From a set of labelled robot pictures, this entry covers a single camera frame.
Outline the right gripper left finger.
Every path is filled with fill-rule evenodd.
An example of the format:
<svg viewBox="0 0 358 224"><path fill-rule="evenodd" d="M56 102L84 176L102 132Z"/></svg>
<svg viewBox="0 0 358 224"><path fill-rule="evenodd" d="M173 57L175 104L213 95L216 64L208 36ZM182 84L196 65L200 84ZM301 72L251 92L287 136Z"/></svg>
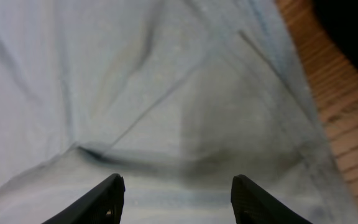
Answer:
<svg viewBox="0 0 358 224"><path fill-rule="evenodd" d="M112 174L43 224L120 224L125 190L123 177Z"/></svg>

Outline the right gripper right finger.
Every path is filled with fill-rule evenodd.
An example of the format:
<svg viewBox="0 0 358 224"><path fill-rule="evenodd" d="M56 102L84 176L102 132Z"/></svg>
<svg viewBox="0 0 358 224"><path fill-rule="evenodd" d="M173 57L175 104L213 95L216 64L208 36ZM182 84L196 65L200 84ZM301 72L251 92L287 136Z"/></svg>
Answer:
<svg viewBox="0 0 358 224"><path fill-rule="evenodd" d="M245 175L233 177L231 204L237 224L311 224Z"/></svg>

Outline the light blue printed t-shirt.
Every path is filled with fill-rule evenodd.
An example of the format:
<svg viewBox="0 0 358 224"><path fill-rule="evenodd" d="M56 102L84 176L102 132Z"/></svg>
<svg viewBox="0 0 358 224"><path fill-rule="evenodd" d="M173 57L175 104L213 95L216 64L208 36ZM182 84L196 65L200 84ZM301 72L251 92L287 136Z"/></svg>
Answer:
<svg viewBox="0 0 358 224"><path fill-rule="evenodd" d="M358 223L273 1L0 1L0 223L113 173L123 223L234 223L239 174Z"/></svg>

